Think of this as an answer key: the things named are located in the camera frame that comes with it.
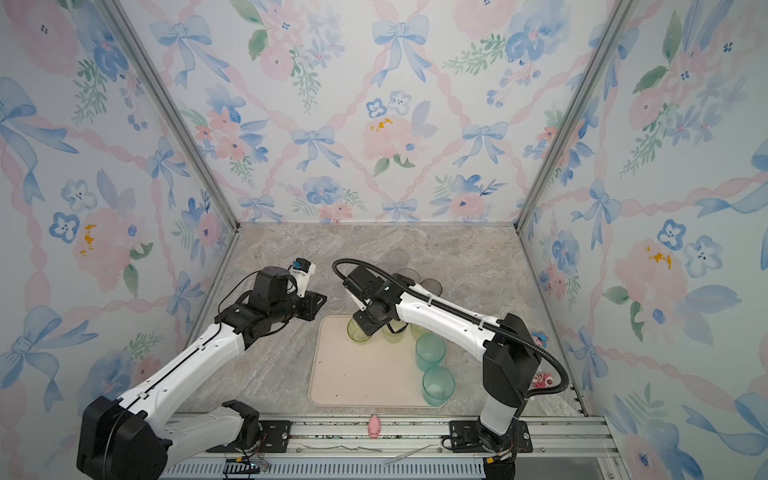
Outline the dimpled light green cup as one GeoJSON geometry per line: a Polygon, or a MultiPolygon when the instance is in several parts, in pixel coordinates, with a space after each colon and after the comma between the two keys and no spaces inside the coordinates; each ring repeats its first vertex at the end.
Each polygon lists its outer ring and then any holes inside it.
{"type": "Polygon", "coordinates": [[[402,340],[407,328],[407,323],[387,324],[381,329],[381,334],[387,342],[395,344],[402,340]]]}

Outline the smooth green plastic cup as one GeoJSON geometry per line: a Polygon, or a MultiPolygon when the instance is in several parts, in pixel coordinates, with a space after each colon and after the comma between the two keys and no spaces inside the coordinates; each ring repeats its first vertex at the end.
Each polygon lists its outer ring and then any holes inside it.
{"type": "Polygon", "coordinates": [[[350,319],[347,323],[346,333],[350,340],[359,344],[366,343],[371,339],[371,337],[359,327],[354,319],[350,319]]]}

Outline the dimpled yellow-green plastic cup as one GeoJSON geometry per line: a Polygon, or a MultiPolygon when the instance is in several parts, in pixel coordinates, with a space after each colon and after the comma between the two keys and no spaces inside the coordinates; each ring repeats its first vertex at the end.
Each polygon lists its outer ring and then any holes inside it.
{"type": "Polygon", "coordinates": [[[410,324],[409,325],[409,329],[410,329],[411,335],[412,335],[412,337],[414,338],[415,341],[418,341],[420,337],[422,337],[423,335],[429,333],[428,329],[426,329],[424,327],[420,327],[420,326],[415,325],[415,324],[410,324]]]}

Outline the dimpled teal plastic cup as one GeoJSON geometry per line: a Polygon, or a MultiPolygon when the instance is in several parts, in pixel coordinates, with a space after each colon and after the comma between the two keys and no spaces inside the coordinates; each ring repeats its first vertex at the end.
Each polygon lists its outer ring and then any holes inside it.
{"type": "Polygon", "coordinates": [[[422,394],[428,405],[440,407],[453,395],[456,382],[453,374],[442,366],[427,370],[422,378],[422,394]]]}

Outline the smooth clear plastic cup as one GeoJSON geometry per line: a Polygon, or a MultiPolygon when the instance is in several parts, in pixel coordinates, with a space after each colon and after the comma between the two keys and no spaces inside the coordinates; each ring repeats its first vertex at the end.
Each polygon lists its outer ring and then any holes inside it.
{"type": "Polygon", "coordinates": [[[421,282],[421,275],[412,268],[402,268],[397,271],[397,273],[401,276],[407,277],[410,280],[412,280],[415,283],[421,282]]]}

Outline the dimpled clear cup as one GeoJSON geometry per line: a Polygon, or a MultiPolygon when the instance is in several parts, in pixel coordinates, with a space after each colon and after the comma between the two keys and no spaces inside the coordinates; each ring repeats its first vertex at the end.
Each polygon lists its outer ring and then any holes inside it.
{"type": "Polygon", "coordinates": [[[396,267],[404,268],[408,265],[410,260],[410,254],[402,249],[396,248],[391,250],[387,255],[387,261],[396,267]]]}

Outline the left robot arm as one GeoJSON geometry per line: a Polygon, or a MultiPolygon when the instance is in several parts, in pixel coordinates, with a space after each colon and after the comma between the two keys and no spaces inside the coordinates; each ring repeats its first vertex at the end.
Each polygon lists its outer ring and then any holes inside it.
{"type": "Polygon", "coordinates": [[[101,396],[83,413],[77,469],[92,479],[157,479],[169,467],[217,446],[242,452],[266,435],[259,412],[229,400],[206,414],[169,421],[182,403],[230,360],[293,319],[312,321],[325,295],[308,290],[312,262],[269,266],[253,288],[219,313],[201,336],[120,397],[101,396]]]}

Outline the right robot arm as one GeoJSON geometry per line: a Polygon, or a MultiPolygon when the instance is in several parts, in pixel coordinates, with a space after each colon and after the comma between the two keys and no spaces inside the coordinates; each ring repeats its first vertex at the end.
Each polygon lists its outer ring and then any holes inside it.
{"type": "Polygon", "coordinates": [[[365,333],[400,320],[443,337],[482,363],[486,400],[477,422],[479,443],[495,453],[510,451],[542,360],[522,319],[474,313],[399,274],[382,277],[358,266],[341,278],[359,307],[353,319],[365,333]]]}

